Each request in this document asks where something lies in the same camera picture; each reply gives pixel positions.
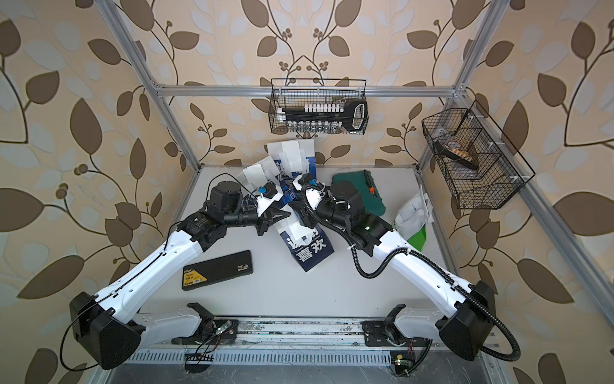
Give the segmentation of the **small blue white bag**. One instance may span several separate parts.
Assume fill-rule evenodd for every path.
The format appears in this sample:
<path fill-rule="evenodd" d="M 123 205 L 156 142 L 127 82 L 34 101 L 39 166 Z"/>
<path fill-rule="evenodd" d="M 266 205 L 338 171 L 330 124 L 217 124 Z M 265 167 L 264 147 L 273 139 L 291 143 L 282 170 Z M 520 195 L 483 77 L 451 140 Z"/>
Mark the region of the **small blue white bag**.
<path fill-rule="evenodd" d="M 296 238 L 292 229 L 298 229 L 298 225 L 284 226 L 278 233 L 290 255 L 304 272 L 313 270 L 334 253 L 334 247 L 321 227 L 313 228 L 310 235 L 307 235 L 306 230 L 302 230 L 304 236 L 301 238 Z"/>

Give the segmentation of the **large blue white tote bag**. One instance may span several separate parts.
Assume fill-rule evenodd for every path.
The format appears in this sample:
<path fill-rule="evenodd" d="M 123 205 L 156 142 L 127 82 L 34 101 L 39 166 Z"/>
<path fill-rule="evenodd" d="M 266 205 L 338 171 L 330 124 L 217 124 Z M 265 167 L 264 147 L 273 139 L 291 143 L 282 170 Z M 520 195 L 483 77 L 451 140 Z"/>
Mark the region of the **large blue white tote bag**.
<path fill-rule="evenodd" d="M 317 176 L 315 143 L 313 139 L 297 139 L 272 142 L 268 154 L 282 174 L 296 177 L 299 174 Z"/>

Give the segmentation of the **green white tissue pack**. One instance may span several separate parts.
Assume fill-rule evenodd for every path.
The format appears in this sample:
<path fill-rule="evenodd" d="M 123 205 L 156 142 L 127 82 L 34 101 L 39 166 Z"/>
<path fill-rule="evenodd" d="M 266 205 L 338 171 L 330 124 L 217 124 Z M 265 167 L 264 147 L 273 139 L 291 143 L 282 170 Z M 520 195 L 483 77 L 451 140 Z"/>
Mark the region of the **green white tissue pack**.
<path fill-rule="evenodd" d="M 393 228 L 417 251 L 423 251 L 427 240 L 427 226 L 433 223 L 429 196 L 423 187 L 398 211 Z"/>

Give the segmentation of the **blue stapler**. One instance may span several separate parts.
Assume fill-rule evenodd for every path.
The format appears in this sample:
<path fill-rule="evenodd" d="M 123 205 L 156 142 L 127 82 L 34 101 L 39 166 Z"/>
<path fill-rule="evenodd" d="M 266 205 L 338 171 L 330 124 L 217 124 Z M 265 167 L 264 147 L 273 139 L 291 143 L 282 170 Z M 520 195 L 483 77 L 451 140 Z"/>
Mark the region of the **blue stapler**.
<path fill-rule="evenodd" d="M 282 202 L 284 205 L 297 201 L 300 198 L 300 194 L 297 192 L 292 179 L 283 179 L 280 182 L 283 197 Z"/>

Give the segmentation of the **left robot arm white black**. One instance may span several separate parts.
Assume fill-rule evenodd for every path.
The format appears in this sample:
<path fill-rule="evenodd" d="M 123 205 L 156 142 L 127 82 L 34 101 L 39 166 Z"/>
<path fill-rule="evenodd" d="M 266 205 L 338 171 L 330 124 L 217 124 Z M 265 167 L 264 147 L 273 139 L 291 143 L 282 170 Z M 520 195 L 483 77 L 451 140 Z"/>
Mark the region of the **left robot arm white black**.
<path fill-rule="evenodd" d="M 206 342 L 221 333 L 214 315 L 191 302 L 165 314 L 142 314 L 145 302 L 175 273 L 206 252 L 234 227 L 254 227 L 258 235 L 290 216 L 274 207 L 281 187 L 268 182 L 257 198 L 244 202 L 241 185 L 220 182 L 200 210 L 183 219 L 167 240 L 133 270 L 97 294 L 85 292 L 70 302 L 69 334 L 104 370 L 123 364 L 137 350 L 171 339 Z"/>

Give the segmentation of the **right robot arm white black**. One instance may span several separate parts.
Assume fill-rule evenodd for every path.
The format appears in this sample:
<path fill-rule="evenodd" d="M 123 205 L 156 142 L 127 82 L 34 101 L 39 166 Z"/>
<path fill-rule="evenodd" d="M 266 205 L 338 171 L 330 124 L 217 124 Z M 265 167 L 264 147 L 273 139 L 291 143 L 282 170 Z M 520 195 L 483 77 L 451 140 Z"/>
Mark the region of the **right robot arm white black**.
<path fill-rule="evenodd" d="M 395 346 L 409 339 L 441 341 L 455 355 L 473 361 L 494 327 L 501 325 L 494 308 L 494 293 L 485 283 L 476 285 L 454 275 L 411 246 L 391 224 L 369 213 L 361 194 L 350 182 L 332 187 L 306 174 L 294 181 L 297 199 L 292 208 L 310 228 L 325 227 L 348 244 L 353 264 L 363 278 L 374 279 L 392 267 L 434 303 L 431 315 L 418 315 L 396 306 L 388 317 L 368 331 Z"/>

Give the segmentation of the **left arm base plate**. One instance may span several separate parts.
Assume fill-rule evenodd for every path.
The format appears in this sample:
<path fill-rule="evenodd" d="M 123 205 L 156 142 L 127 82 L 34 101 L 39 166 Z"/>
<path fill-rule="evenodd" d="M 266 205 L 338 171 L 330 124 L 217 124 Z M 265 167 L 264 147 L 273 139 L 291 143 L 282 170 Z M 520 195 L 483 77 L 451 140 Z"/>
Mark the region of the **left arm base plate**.
<path fill-rule="evenodd" d="M 195 334 L 189 337 L 174 338 L 173 345 L 215 344 L 217 341 L 233 341 L 238 336 L 239 321 L 236 319 L 214 319 L 202 322 Z"/>

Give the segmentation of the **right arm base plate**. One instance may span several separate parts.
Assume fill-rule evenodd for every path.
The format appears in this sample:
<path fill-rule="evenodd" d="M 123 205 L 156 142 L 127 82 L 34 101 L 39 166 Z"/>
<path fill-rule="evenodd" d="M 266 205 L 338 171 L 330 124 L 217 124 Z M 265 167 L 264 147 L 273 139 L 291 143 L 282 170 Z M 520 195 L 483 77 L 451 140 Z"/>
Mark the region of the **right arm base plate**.
<path fill-rule="evenodd" d="M 361 323 L 365 344 L 368 347 L 425 347 L 428 339 L 407 338 L 391 322 L 384 320 Z"/>

